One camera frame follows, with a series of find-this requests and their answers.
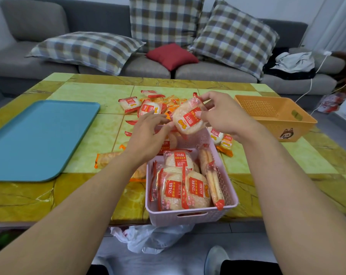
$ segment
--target plastic basket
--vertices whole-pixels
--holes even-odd
[[[173,226],[184,224],[196,224],[204,222],[216,222],[227,211],[238,205],[238,196],[235,193],[234,187],[226,173],[225,167],[216,151],[215,145],[207,131],[202,129],[196,134],[189,135],[185,139],[181,136],[178,137],[177,148],[184,149],[197,149],[202,144],[209,144],[210,150],[214,157],[215,163],[218,167],[218,177],[221,186],[221,190],[225,197],[225,206],[222,210],[218,210],[216,207],[199,208],[199,209],[185,209],[185,210],[170,210],[170,211],[158,211],[157,203],[151,202],[149,199],[149,193],[152,180],[152,163],[157,160],[160,163],[164,162],[162,156],[156,156],[154,159],[148,162],[147,175],[146,175],[146,195],[145,195],[145,207],[149,212],[150,221],[154,226]],[[197,157],[198,152],[192,152],[191,156],[193,160]]]
[[[235,100],[280,142],[296,142],[317,123],[289,98],[237,95]]]

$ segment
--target orange basket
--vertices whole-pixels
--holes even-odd
[[[280,142],[296,142],[317,123],[290,98],[236,95],[235,100]]]

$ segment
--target hand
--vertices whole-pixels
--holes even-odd
[[[158,124],[167,124],[156,134]],[[174,124],[166,119],[166,115],[157,115],[153,111],[143,115],[134,125],[132,136],[124,153],[138,161],[139,166],[153,159],[160,151],[166,136]]]
[[[196,112],[196,116],[208,121],[210,126],[222,133],[231,134],[235,140],[241,141],[248,135],[256,133],[260,124],[227,93],[215,91],[201,95],[209,111]]]

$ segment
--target floor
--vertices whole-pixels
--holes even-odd
[[[10,101],[2,100],[0,108]],[[346,150],[346,133],[327,115],[315,112],[313,116],[318,127]],[[107,232],[97,255],[108,258],[115,275],[203,274],[207,252],[214,245],[224,247],[233,260],[276,262],[262,221],[197,224],[192,232],[158,255],[132,253]]]

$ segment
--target shoe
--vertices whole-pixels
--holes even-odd
[[[111,265],[106,261],[106,259],[104,259],[102,257],[95,257],[92,261],[92,265],[102,265],[105,267],[106,271],[108,272],[108,275],[113,275]]]
[[[229,256],[224,248],[221,246],[212,247],[210,251],[208,251],[203,274],[219,275],[221,264],[225,260],[229,260]]]

